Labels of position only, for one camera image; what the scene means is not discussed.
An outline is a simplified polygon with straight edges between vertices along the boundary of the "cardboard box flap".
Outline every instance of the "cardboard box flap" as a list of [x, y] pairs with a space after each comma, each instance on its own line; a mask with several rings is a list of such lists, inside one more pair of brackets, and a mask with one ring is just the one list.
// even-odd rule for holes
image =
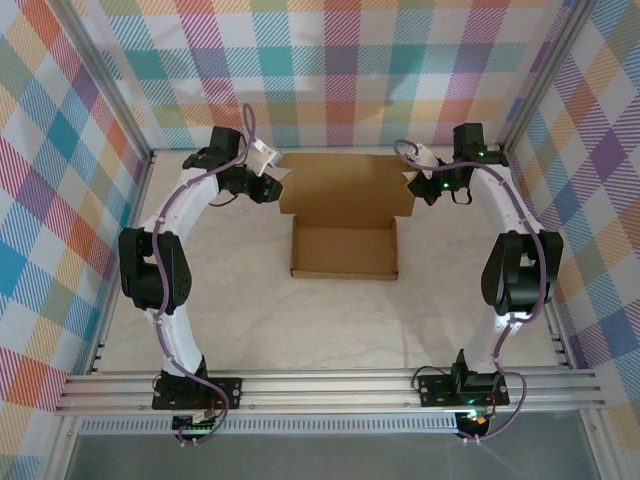
[[414, 196], [394, 155], [289, 153], [281, 168], [280, 211], [309, 227], [390, 228], [393, 217], [410, 216]]

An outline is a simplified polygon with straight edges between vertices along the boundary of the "plaid fabric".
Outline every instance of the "plaid fabric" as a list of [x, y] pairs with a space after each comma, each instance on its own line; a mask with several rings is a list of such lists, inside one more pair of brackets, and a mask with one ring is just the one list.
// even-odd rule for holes
[[142, 171], [44, 0], [0, 15], [0, 478], [35, 478]]
[[522, 102], [527, 98], [529, 93], [531, 92], [531, 88], [535, 84], [538, 75], [540, 74], [540, 70], [544, 67], [549, 60], [549, 56], [552, 53], [553, 43], [556, 38], [562, 31], [562, 28], [565, 26], [569, 13], [571, 13], [571, 9], [575, 5], [576, 0], [564, 0], [562, 2], [562, 6], [551, 25], [551, 28], [547, 32], [547, 35], [544, 38], [544, 42], [542, 43], [542, 47], [538, 51], [538, 55], [536, 55], [536, 59], [531, 64], [531, 68], [525, 77], [525, 80], [518, 92], [518, 96], [516, 97], [513, 105], [511, 106], [511, 110], [509, 111], [509, 115], [507, 116], [507, 120], [502, 126], [502, 130], [500, 131], [499, 139], [502, 141], [506, 139], [507, 135], [511, 131], [513, 127], [513, 122], [518, 117], [520, 113], [520, 109], [522, 107]]
[[640, 2], [600, 0], [516, 149], [519, 184], [566, 241], [557, 300], [640, 468]]
[[149, 142], [174, 149], [240, 127], [243, 102], [278, 147], [450, 144], [465, 121], [495, 142], [563, 18], [552, 0], [75, 3]]

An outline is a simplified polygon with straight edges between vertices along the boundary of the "cardboard box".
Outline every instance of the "cardboard box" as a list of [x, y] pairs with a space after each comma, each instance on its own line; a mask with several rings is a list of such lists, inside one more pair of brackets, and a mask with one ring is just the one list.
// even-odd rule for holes
[[280, 212], [295, 214], [291, 275], [297, 278], [398, 278], [396, 216], [414, 196], [393, 155], [289, 153], [281, 168]]

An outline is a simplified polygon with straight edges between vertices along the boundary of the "cable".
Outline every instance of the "cable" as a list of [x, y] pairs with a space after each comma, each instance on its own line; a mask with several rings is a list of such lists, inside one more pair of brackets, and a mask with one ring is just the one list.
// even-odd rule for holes
[[[247, 139], [244, 137], [244, 133], [240, 132], [240, 138], [242, 139], [242, 148], [245, 148], [247, 146]], [[249, 150], [247, 149], [247, 153], [244, 154], [244, 158], [238, 165], [244, 165], [245, 163], [247, 163], [248, 156], [249, 156]]]
[[447, 375], [446, 373], [444, 373], [443, 370], [440, 370], [438, 367], [433, 367], [431, 365], [423, 365], [422, 367], [420, 367], [418, 370], [416, 370], [416, 372], [413, 374], [413, 377], [411, 377], [411, 388], [413, 388], [416, 392], [420, 393], [420, 389], [416, 388], [416, 378], [418, 378], [418, 374], [420, 373], [421, 370], [424, 370], [425, 368], [432, 368], [433, 370], [437, 370], [439, 371], [442, 375], [444, 375], [445, 377], [449, 377], [449, 375]]
[[[180, 365], [176, 359], [175, 356], [171, 354], [169, 347], [167, 346], [166, 340], [164, 338], [164, 335], [162, 334], [162, 320], [161, 317], [162, 315], [164, 315], [164, 313], [167, 310], [167, 305], [169, 304], [169, 279], [167, 277], [167, 271], [165, 269], [165, 266], [162, 262], [162, 258], [160, 257], [160, 250], [158, 248], [158, 236], [160, 234], [160, 228], [162, 227], [162, 225], [164, 224], [164, 219], [167, 216], [167, 213], [169, 212], [171, 206], [176, 202], [176, 200], [180, 197], [180, 195], [182, 195], [182, 193], [184, 193], [187, 189], [189, 189], [192, 185], [201, 182], [202, 180], [205, 180], [209, 177], [213, 177], [215, 175], [217, 175], [218, 173], [233, 167], [234, 165], [236, 165], [237, 163], [240, 162], [240, 159], [242, 157], [247, 157], [247, 155], [249, 154], [249, 149], [251, 148], [251, 145], [253, 144], [253, 142], [255, 142], [255, 133], [256, 133], [256, 115], [255, 112], [253, 111], [253, 109], [251, 108], [250, 105], [248, 104], [244, 104], [242, 106], [242, 117], [244, 120], [244, 125], [245, 128], [247, 130], [247, 134], [249, 136], [248, 140], [245, 140], [245, 145], [244, 148], [242, 150], [242, 152], [233, 160], [225, 163], [224, 165], [214, 168], [213, 170], [209, 171], [209, 172], [205, 172], [202, 175], [198, 175], [197, 177], [192, 178], [191, 180], [189, 180], [186, 184], [184, 185], [180, 185], [167, 199], [167, 201], [165, 202], [165, 204], [163, 205], [162, 209], [160, 210], [160, 214], [158, 215], [158, 218], [156, 219], [156, 222], [153, 226], [153, 232], [151, 234], [151, 248], [153, 250], [153, 257], [155, 258], [156, 264], [158, 265], [158, 270], [160, 272], [160, 279], [162, 281], [162, 290], [163, 290], [163, 294], [162, 294], [162, 304], [160, 305], [160, 308], [158, 309], [158, 311], [156, 313], [153, 314], [153, 320], [154, 320], [154, 324], [156, 327], [156, 335], [158, 337], [158, 341], [160, 342], [160, 348], [162, 348], [162, 352], [165, 355], [165, 357], [167, 357], [171, 363], [171, 365], [173, 365], [174, 368], [176, 368], [180, 373], [182, 373], [184, 376], [186, 376], [187, 378], [190, 378], [191, 380], [198, 382], [208, 388], [210, 388], [211, 390], [213, 390], [214, 392], [216, 392], [220, 398], [222, 399], [222, 402], [224, 404], [222, 413], [220, 415], [220, 421], [216, 422], [215, 426], [213, 427], [213, 429], [207, 433], [206, 435], [204, 435], [202, 438], [200, 438], [199, 443], [204, 443], [206, 441], [208, 441], [209, 439], [211, 439], [211, 437], [213, 436], [213, 434], [222, 426], [222, 424], [224, 423], [225, 419], [227, 418], [227, 415], [229, 413], [229, 398], [227, 397], [226, 393], [224, 393], [224, 391], [218, 387], [217, 385], [214, 385], [213, 383], [197, 377], [196, 375], [194, 375], [193, 373], [189, 372], [187, 369], [185, 369], [182, 365]], [[182, 437], [182, 431], [183, 431], [184, 427], [181, 428], [178, 431], [178, 439], [180, 440], [182, 446], [184, 446], [187, 442], [186, 440]], [[193, 440], [193, 445], [197, 446], [198, 443], [196, 442], [196, 440]]]
[[238, 199], [238, 195], [234, 195], [233, 198], [227, 200], [226, 202], [222, 202], [222, 203], [210, 203], [209, 205], [211, 205], [212, 207], [226, 207], [227, 205], [229, 205], [230, 203], [232, 203], [234, 200]]
[[158, 379], [160, 378], [160, 375], [156, 375], [153, 380], [151, 381], [151, 388], [153, 388], [153, 391], [156, 393], [160, 393], [158, 392], [158, 390], [156, 389], [156, 385], [158, 384]]
[[[494, 169], [492, 169], [489, 166], [487, 166], [487, 165], [485, 165], [483, 163], [480, 163], [480, 162], [456, 162], [456, 163], [448, 163], [446, 165], [440, 165], [440, 166], [437, 166], [437, 167], [427, 167], [427, 166], [424, 166], [424, 165], [419, 165], [416, 162], [414, 162], [414, 161], [410, 160], [409, 158], [407, 158], [407, 156], [402, 154], [402, 152], [400, 152], [400, 145], [407, 145], [409, 147], [412, 147], [414, 149], [414, 151], [416, 152], [416, 155], [420, 151], [418, 146], [414, 142], [412, 142], [410, 140], [405, 140], [405, 139], [399, 139], [399, 140], [396, 140], [393, 143], [393, 151], [395, 152], [396, 156], [400, 160], [402, 160], [404, 163], [406, 163], [407, 165], [409, 165], [409, 166], [411, 166], [413, 168], [417, 168], [418, 170], [427, 170], [427, 171], [430, 171], [430, 172], [437, 172], [437, 171], [443, 171], [443, 170], [453, 170], [455, 168], [473, 167], [473, 168], [480, 168], [480, 169], [484, 170], [485, 172], [489, 173], [493, 178], [495, 178], [498, 181], [498, 183], [500, 185], [503, 186], [503, 188], [505, 189], [505, 191], [509, 195], [509, 198], [511, 199], [511, 202], [513, 203], [513, 206], [516, 209], [516, 212], [518, 213], [518, 216], [520, 217], [520, 221], [521, 221], [522, 225], [527, 230], [527, 232], [531, 235], [531, 239], [533, 240], [533, 243], [534, 243], [534, 245], [536, 247], [536, 252], [538, 254], [538, 263], [540, 265], [540, 288], [539, 288], [539, 291], [538, 291], [538, 298], [536, 299], [536, 303], [535, 303], [535, 305], [533, 307], [533, 310], [531, 311], [531, 315], [529, 315], [527, 318], [518, 319], [517, 321], [512, 320], [505, 327], [505, 329], [502, 331], [502, 334], [498, 338], [498, 341], [496, 342], [496, 346], [493, 349], [493, 354], [492, 354], [493, 364], [495, 365], [496, 370], [498, 372], [500, 372], [501, 375], [503, 375], [505, 377], [507, 375], [514, 375], [514, 376], [517, 376], [520, 379], [520, 381], [522, 382], [522, 396], [520, 397], [520, 401], [518, 402], [518, 406], [513, 411], [513, 413], [509, 417], [509, 419], [503, 425], [501, 425], [500, 428], [498, 428], [495, 432], [492, 432], [492, 433], [490, 433], [488, 435], [485, 435], [483, 437], [483, 439], [489, 440], [491, 438], [496, 437], [500, 433], [504, 432], [506, 430], [506, 428], [513, 423], [513, 421], [516, 419], [516, 417], [520, 413], [520, 410], [522, 410], [522, 406], [524, 405], [524, 401], [527, 398], [527, 381], [525, 380], [524, 376], [522, 374], [518, 373], [518, 372], [507, 372], [507, 371], [505, 371], [502, 368], [502, 366], [500, 365], [500, 362], [499, 362], [498, 359], [500, 357], [500, 350], [502, 349], [502, 345], [504, 344], [504, 341], [509, 336], [509, 333], [511, 332], [511, 330], [513, 328], [513, 325], [515, 325], [516, 323], [528, 324], [528, 323], [533, 322], [536, 318], [538, 318], [540, 313], [542, 313], [542, 309], [544, 308], [544, 299], [545, 299], [546, 294], [547, 294], [547, 261], [546, 261], [546, 258], [544, 256], [544, 250], [542, 248], [542, 243], [540, 242], [540, 239], [538, 238], [538, 235], [536, 234], [536, 231], [533, 229], [533, 227], [531, 226], [531, 224], [527, 220], [527, 215], [524, 212], [524, 210], [522, 209], [522, 206], [520, 205], [520, 202], [518, 201], [517, 195], [511, 189], [511, 187], [506, 182], [504, 177], [502, 175], [500, 175], [498, 172], [496, 172]], [[470, 435], [465, 434], [464, 432], [460, 432], [460, 433], [463, 436], [465, 436], [465, 438], [476, 440], [479, 443], [479, 438], [471, 437]]]

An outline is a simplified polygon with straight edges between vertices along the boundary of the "white floor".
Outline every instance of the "white floor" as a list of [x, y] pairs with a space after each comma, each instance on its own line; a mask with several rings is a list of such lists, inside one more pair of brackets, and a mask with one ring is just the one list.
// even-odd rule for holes
[[[173, 188], [187, 155], [157, 157], [142, 219]], [[454, 205], [448, 196], [434, 207], [416, 201], [398, 226], [398, 281], [304, 280], [289, 275], [291, 218], [277, 204], [241, 197], [206, 210], [185, 251], [194, 281], [189, 315], [209, 368], [449, 366], [484, 307], [480, 275], [496, 234], [481, 205]], [[544, 318], [523, 327], [503, 358], [555, 365]], [[151, 326], [120, 295], [101, 370], [161, 366]]]

